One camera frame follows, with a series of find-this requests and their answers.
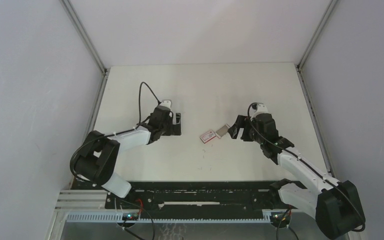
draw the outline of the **white tabletop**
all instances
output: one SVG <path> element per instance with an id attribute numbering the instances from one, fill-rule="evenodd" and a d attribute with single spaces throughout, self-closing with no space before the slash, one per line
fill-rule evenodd
<path id="1" fill-rule="evenodd" d="M 162 136 L 150 145 L 118 154 L 115 171 L 127 181 L 269 181 L 288 178 L 255 142 L 227 134 L 204 144 L 200 135 L 232 125 L 252 102 L 263 102 L 288 138 L 317 167 L 326 171 L 301 85 L 292 63 L 232 63 L 113 66 L 109 72 L 95 130 L 112 133 L 139 120 L 140 82 L 160 100 L 172 100 L 181 113 L 182 135 Z M 142 120 L 157 105 L 142 88 Z"/>

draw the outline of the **white wall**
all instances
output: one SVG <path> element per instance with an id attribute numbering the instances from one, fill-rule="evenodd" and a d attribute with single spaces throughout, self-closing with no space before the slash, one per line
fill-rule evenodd
<path id="1" fill-rule="evenodd" d="M 72 0 L 107 67 L 294 62 L 330 0 Z"/>
<path id="2" fill-rule="evenodd" d="M 101 73 L 57 0 L 0 0 L 0 239 L 43 239 Z"/>
<path id="3" fill-rule="evenodd" d="M 337 175 L 357 185 L 370 239 L 384 239 L 384 1 L 341 1 L 304 79 Z"/>

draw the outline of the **wire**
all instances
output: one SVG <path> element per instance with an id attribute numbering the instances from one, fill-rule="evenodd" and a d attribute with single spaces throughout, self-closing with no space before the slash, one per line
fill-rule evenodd
<path id="1" fill-rule="evenodd" d="M 147 210 L 145 210 L 145 208 L 143 208 L 143 207 L 141 207 L 141 206 L 139 206 L 139 205 L 136 205 L 136 204 L 134 204 L 134 203 L 128 202 L 128 201 L 123 200 L 123 199 L 121 199 L 121 198 L 119 198 L 119 200 L 122 201 L 122 202 L 125 202 L 125 203 L 127 203 L 127 204 L 130 204 L 130 205 L 132 205 L 132 206 L 135 206 L 135 207 L 137 207 L 137 208 L 140 208 L 141 210 L 143 210 L 143 211 L 149 216 L 149 219 L 151 220 L 151 223 L 152 223 L 152 240 L 154 240 L 154 239 L 155 239 L 155 223 L 154 223 L 154 219 L 151 217 L 151 214 L 150 214 Z M 136 238 L 138 238 L 138 239 L 140 239 L 140 240 L 143 240 L 143 238 L 140 238 L 140 237 L 137 236 L 136 234 L 133 234 L 132 231 L 127 231 L 126 228 L 124 228 L 124 230 L 125 230 L 126 232 L 132 234 L 132 235 L 135 236 Z"/>
<path id="2" fill-rule="evenodd" d="M 291 208 L 288 208 L 282 215 L 282 217 L 280 218 L 280 221 L 279 221 L 279 225 L 277 226 L 277 229 L 276 229 L 276 240 L 279 240 L 279 229 L 281 228 L 281 224 L 286 216 L 286 214 L 288 214 L 288 212 L 291 210 Z"/>
<path id="3" fill-rule="evenodd" d="M 366 229 L 366 222 L 364 221 L 362 215 L 359 213 L 359 211 L 357 210 L 356 206 L 354 206 L 354 204 L 351 202 L 351 200 L 345 195 L 345 193 L 343 193 L 337 186 L 335 186 L 333 183 L 331 183 L 329 180 L 327 179 L 324 179 L 323 176 L 317 172 L 312 166 L 310 166 L 307 162 L 305 162 L 301 157 L 299 157 L 298 155 L 296 155 L 295 153 L 293 153 L 292 151 L 289 151 L 281 146 L 278 146 L 276 144 L 274 144 L 273 142 L 269 141 L 267 138 L 265 138 L 257 129 L 256 127 L 253 125 L 253 122 L 251 121 L 251 117 L 250 117 L 250 109 L 253 105 L 255 104 L 258 104 L 258 102 L 253 102 L 251 103 L 249 106 L 248 106 L 248 110 L 247 110 L 247 117 L 248 117 L 248 121 L 249 121 L 249 124 L 251 125 L 252 129 L 254 129 L 254 131 L 262 138 L 264 139 L 266 142 L 268 142 L 269 144 L 275 146 L 276 148 L 279 148 L 281 149 L 282 151 L 285 151 L 289 154 L 291 154 L 292 156 L 294 156 L 297 160 L 299 160 L 301 163 L 303 163 L 307 168 L 309 168 L 314 174 L 316 174 L 319 178 L 321 178 L 324 182 L 327 182 L 329 185 L 331 185 L 333 188 L 335 188 L 338 192 L 340 192 L 340 194 L 347 200 L 347 202 L 351 205 L 351 207 L 353 208 L 353 210 L 355 211 L 355 213 L 357 214 L 359 220 L 361 221 L 361 228 L 360 229 L 353 229 L 352 231 L 353 232 L 362 232 Z"/>
<path id="4" fill-rule="evenodd" d="M 71 156 L 71 159 L 70 159 L 70 171 L 71 171 L 71 174 L 74 175 L 74 177 L 78 180 L 81 180 L 81 181 L 86 181 L 86 182 L 89 182 L 91 183 L 90 180 L 88 179 L 85 179 L 85 178 L 81 178 L 79 177 L 79 175 L 77 174 L 76 170 L 75 170 L 75 167 L 76 167 L 76 164 L 78 162 L 78 158 L 76 159 L 76 156 L 77 154 L 80 152 L 80 150 L 82 150 L 82 148 L 84 148 L 85 146 L 91 144 L 91 143 L 94 143 L 98 140 L 101 140 L 101 139 L 105 139 L 105 138 L 108 138 L 108 137 L 115 137 L 117 135 L 121 135 L 121 134 L 125 134 L 125 133 L 129 133 L 129 132 L 132 132 L 134 131 L 136 128 L 132 128 L 132 129 L 129 129 L 129 130 L 125 130 L 125 131 L 119 131 L 119 132 L 116 132 L 115 134 L 114 133 L 111 133 L 111 134 L 107 134 L 107 135 L 102 135 L 102 136 L 98 136 L 97 138 L 93 139 L 93 140 L 90 140 L 86 143 L 84 143 L 83 145 L 81 145 L 79 148 L 77 148 L 77 150 L 73 153 L 73 155 Z"/>
<path id="5" fill-rule="evenodd" d="M 287 228 L 288 228 L 288 229 L 295 235 L 296 240 L 300 240 L 300 239 L 298 238 L 297 233 L 292 229 L 292 227 L 288 226 Z"/>
<path id="6" fill-rule="evenodd" d="M 148 83 L 146 82 L 141 82 L 140 85 L 139 85 L 139 122 L 138 122 L 138 125 L 141 124 L 142 122 L 142 111 L 141 111 L 141 92 L 142 92 L 142 85 L 146 85 L 148 87 L 148 89 L 151 91 L 152 95 L 154 96 L 154 98 L 156 99 L 156 101 L 158 102 L 158 105 L 160 105 L 161 101 L 158 99 L 158 97 L 155 95 L 154 91 L 151 89 L 151 87 L 148 85 Z"/>

